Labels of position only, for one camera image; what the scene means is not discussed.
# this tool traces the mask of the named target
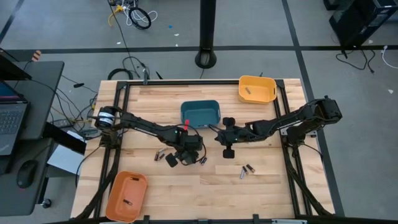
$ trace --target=plastic bin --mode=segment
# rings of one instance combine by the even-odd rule
[[[207,128],[209,124],[217,125],[220,118],[220,105],[215,100],[187,101],[181,105],[182,124],[189,120],[194,128]]]
[[[141,211],[147,186],[147,179],[142,174],[118,173],[109,195],[106,217],[117,222],[134,222]]]
[[[273,78],[243,75],[239,79],[239,100],[245,103],[269,103],[276,99]]]

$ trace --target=white paper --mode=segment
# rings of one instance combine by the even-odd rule
[[[67,133],[81,141],[84,141],[80,135],[74,133],[73,131],[68,131]],[[49,161],[47,161],[47,164],[71,172],[72,174],[76,174],[77,167],[83,158],[84,155],[72,151],[65,146],[58,145],[54,153],[51,155]]]

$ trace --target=laptop screen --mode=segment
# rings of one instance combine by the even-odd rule
[[[0,82],[0,101],[3,100],[17,100],[20,97],[17,93],[4,82]]]

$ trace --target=laptop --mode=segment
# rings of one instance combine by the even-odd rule
[[[0,81],[0,156],[12,154],[28,108],[29,102],[23,96]]]

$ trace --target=orange bin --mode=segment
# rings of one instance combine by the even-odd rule
[[[245,103],[269,103],[276,99],[273,78],[243,75],[239,79],[239,100]]]
[[[134,222],[141,211],[147,186],[147,179],[142,174],[118,173],[109,195],[106,217],[117,222]]]

